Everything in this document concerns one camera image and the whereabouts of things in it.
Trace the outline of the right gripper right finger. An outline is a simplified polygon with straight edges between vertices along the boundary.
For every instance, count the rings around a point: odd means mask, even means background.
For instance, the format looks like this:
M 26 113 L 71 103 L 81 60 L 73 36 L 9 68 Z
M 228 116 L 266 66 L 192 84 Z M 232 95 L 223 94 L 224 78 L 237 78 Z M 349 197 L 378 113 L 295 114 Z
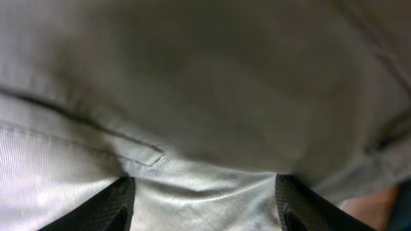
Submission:
M 275 201 L 282 231 L 375 231 L 292 175 L 276 176 Z

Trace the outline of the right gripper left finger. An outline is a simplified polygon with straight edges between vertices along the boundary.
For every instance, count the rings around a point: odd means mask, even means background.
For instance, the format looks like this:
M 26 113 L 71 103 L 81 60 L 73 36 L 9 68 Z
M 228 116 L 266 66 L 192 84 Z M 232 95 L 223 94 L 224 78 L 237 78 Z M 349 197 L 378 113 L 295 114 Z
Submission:
M 41 231 L 129 231 L 134 214 L 135 181 L 121 177 Z

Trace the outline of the khaki shorts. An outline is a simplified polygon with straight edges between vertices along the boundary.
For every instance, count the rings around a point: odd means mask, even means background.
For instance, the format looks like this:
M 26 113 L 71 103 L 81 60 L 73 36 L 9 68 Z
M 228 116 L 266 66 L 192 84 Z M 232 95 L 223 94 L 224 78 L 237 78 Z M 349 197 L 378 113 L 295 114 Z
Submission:
M 280 230 L 410 178 L 410 2 L 1 1 L 1 229 L 121 177 L 130 230 Z

